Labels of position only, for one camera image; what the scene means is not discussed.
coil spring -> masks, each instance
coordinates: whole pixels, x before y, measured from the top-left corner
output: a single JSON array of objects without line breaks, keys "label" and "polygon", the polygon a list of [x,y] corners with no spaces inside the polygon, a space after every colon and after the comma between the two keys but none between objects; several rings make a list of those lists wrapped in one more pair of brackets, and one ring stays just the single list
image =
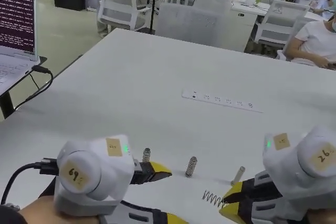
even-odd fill
[{"label": "coil spring", "polygon": [[189,160],[187,171],[185,172],[186,177],[191,177],[193,175],[196,164],[197,164],[197,158],[195,156],[191,157]]},{"label": "coil spring", "polygon": [[145,150],[143,151],[142,162],[149,162],[150,157],[151,149],[145,148]]},{"label": "coil spring", "polygon": [[227,203],[223,201],[223,197],[218,197],[217,195],[207,190],[205,190],[202,200],[206,200],[211,204],[213,203],[214,206],[217,206],[218,208],[223,208],[227,205]]}]

metal spring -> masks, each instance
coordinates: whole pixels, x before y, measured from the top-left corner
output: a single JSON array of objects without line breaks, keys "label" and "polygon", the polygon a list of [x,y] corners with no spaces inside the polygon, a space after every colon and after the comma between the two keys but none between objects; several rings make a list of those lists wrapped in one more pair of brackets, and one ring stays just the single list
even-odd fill
[{"label": "metal spring", "polygon": [[195,171],[196,164],[197,164],[197,158],[196,157],[191,157],[190,160],[189,160],[187,171],[185,172],[186,177],[190,178],[193,175],[193,173]]},{"label": "metal spring", "polygon": [[245,172],[245,167],[241,166],[235,178],[231,181],[232,186],[236,185],[241,180],[241,177],[243,176],[244,172]]},{"label": "metal spring", "polygon": [[145,148],[143,151],[142,162],[149,162],[151,157],[151,149]]},{"label": "metal spring", "polygon": [[217,206],[218,208],[223,208],[227,205],[227,203],[223,201],[223,197],[218,197],[217,195],[207,190],[205,190],[202,200],[206,200],[211,204],[213,203],[214,206]]}]

number label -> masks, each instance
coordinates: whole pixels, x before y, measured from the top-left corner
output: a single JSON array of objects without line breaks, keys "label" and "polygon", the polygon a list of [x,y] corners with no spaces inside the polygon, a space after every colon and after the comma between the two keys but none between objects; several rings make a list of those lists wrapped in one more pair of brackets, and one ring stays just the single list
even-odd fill
[{"label": "number label", "polygon": [[277,151],[290,147],[287,133],[282,133],[273,137],[275,149]]},{"label": "number label", "polygon": [[121,145],[120,145],[119,139],[107,138],[106,144],[107,144],[107,153],[110,157],[121,157],[122,156]]},{"label": "number label", "polygon": [[332,144],[327,143],[311,157],[310,161],[316,170],[322,172],[330,165],[336,163],[335,151],[336,148]]},{"label": "number label", "polygon": [[68,161],[61,168],[60,176],[66,178],[66,180],[78,190],[82,190],[89,182],[89,177],[71,161]]}]

laptop keyboard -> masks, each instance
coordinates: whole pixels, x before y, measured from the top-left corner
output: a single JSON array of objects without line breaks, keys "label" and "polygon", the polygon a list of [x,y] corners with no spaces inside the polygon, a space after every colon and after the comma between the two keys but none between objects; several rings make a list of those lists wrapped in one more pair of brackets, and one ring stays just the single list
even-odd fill
[{"label": "laptop keyboard", "polygon": [[28,70],[28,65],[10,65],[0,62],[0,86],[25,70]]}]

power outlet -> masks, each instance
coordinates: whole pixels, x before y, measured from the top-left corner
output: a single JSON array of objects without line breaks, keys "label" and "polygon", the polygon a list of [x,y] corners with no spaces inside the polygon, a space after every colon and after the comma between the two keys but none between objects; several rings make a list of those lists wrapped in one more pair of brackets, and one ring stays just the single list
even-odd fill
[{"label": "power outlet", "polygon": [[262,113],[262,111],[256,108],[256,106],[252,103],[234,101],[229,98],[224,98],[218,95],[212,95],[212,94],[204,93],[204,92],[198,92],[196,90],[192,90],[192,91],[183,90],[182,97],[187,98],[187,99],[196,100],[196,101],[213,103],[213,104],[232,107],[236,109],[249,110],[249,111]]}]

